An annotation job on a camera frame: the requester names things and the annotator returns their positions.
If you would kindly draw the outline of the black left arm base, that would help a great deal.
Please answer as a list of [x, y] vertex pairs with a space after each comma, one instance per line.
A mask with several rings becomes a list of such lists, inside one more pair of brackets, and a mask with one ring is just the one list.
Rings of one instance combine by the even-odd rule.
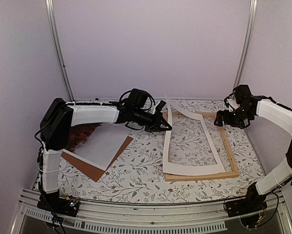
[[59, 190], [50, 194], [42, 190], [37, 207], [56, 214], [76, 217], [79, 210], [79, 199], [72, 195], [60, 197]]

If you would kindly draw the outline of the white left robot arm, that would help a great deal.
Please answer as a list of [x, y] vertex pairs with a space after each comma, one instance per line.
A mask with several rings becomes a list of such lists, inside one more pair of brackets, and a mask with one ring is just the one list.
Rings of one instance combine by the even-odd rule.
[[108, 103], [73, 104], [61, 98], [52, 102], [35, 135], [41, 144], [38, 164], [40, 188], [46, 193], [42, 201], [46, 207], [53, 212], [62, 208], [61, 199], [53, 193], [58, 191], [59, 161], [73, 127], [101, 123], [128, 125], [132, 122], [149, 133], [172, 129], [161, 111], [165, 101], [155, 105], [152, 112], [144, 105], [144, 100], [129, 98]]

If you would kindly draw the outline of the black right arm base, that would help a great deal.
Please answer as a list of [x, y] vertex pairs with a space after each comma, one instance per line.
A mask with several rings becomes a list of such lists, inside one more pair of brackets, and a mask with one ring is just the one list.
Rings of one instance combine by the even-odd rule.
[[260, 195], [256, 188], [256, 182], [251, 184], [245, 198], [224, 202], [223, 208], [228, 217], [235, 217], [257, 212], [267, 208], [266, 195]]

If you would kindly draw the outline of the white photo mat board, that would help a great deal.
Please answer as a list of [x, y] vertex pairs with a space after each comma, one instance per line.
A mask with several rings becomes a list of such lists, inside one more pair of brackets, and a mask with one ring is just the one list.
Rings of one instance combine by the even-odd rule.
[[177, 176], [206, 176], [225, 169], [202, 114], [180, 107], [168, 96], [167, 121], [172, 126], [163, 144], [163, 172]]

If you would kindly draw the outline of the clear acrylic sheet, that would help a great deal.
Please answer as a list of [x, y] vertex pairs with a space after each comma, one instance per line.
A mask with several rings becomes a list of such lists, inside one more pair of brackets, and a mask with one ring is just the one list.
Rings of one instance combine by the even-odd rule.
[[[214, 125], [214, 118], [204, 117], [204, 122], [225, 171], [230, 171], [227, 151], [219, 128]], [[185, 116], [173, 117], [173, 129], [170, 140], [170, 162], [195, 167], [217, 164], [199, 120]]]

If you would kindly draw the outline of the photo with white border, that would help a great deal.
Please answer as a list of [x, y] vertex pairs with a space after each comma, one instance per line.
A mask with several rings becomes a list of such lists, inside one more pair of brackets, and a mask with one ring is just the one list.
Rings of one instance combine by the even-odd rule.
[[64, 149], [63, 152], [105, 171], [130, 132], [123, 125], [105, 123], [74, 150]]

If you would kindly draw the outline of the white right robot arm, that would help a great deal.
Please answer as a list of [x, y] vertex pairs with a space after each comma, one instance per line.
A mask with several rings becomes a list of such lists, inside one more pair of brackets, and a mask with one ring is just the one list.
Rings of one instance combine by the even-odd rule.
[[271, 97], [227, 96], [225, 108], [216, 113], [215, 125], [246, 129], [268, 173], [251, 187], [253, 194], [242, 201], [242, 209], [253, 212], [260, 197], [292, 178], [292, 109]]

